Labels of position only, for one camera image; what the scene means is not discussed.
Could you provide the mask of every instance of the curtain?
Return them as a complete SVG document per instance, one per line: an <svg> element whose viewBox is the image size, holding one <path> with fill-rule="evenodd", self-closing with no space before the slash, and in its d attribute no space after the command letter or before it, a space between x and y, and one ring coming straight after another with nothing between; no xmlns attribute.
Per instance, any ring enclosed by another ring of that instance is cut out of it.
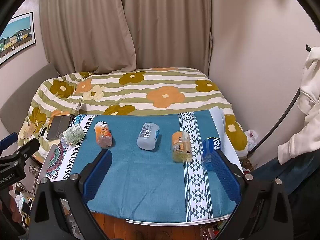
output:
<svg viewBox="0 0 320 240"><path fill-rule="evenodd" d="M122 0L137 68L191 67L208 75L211 0Z"/></svg>
<svg viewBox="0 0 320 240"><path fill-rule="evenodd" d="M121 0L40 0L40 24L47 59L61 75L136 68Z"/></svg>

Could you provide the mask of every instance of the plastic bottle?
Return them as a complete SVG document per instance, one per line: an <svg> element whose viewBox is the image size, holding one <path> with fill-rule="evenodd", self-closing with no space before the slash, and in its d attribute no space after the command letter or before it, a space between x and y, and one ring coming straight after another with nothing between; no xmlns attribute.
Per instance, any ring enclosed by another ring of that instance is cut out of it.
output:
<svg viewBox="0 0 320 240"><path fill-rule="evenodd" d="M147 151L153 150L156 147L159 132L160 128L155 123L145 123L137 139L137 145Z"/></svg>
<svg viewBox="0 0 320 240"><path fill-rule="evenodd" d="M59 135L59 139L63 147L67 148L69 145L73 145L78 140L84 137L84 131L82 130L79 123L69 127L63 133Z"/></svg>
<svg viewBox="0 0 320 240"><path fill-rule="evenodd" d="M192 160L191 142L188 132L178 131L172 135L172 159L174 162Z"/></svg>
<svg viewBox="0 0 320 240"><path fill-rule="evenodd" d="M96 132L96 142L101 148L107 149L112 145L112 135L106 122L97 122L94 130Z"/></svg>

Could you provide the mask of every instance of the striped comforter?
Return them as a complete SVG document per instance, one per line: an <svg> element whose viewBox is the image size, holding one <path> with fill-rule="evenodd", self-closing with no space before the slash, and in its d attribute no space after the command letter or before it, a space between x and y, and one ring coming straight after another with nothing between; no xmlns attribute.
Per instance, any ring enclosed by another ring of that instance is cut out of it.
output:
<svg viewBox="0 0 320 240"><path fill-rule="evenodd" d="M191 68L152 68L133 72L95 75L72 73L49 79L39 87L32 99L18 145L32 138L40 141L34 157L43 162L53 143L47 140L52 119L74 114L81 103L80 114L163 115L221 108L226 118L226 133L237 151L245 151L247 138L236 122L231 104L215 83ZM33 123L30 138L24 132Z"/></svg>

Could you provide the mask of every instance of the white jacket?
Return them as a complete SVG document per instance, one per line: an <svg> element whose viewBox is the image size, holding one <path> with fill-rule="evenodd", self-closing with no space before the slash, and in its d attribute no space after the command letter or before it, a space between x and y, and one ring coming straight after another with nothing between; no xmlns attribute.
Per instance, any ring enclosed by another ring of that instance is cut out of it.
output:
<svg viewBox="0 0 320 240"><path fill-rule="evenodd" d="M320 48L310 51L300 85L298 108L306 115L305 127L278 147L280 164L320 149Z"/></svg>

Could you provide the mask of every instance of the yellow liquid bottle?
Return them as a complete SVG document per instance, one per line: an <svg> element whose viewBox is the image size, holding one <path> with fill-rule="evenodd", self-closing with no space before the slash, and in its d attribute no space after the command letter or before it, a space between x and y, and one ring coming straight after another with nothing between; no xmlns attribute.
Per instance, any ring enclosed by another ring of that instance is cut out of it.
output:
<svg viewBox="0 0 320 240"><path fill-rule="evenodd" d="M172 135L172 159L174 162L192 160L191 142L188 132L178 131Z"/></svg>

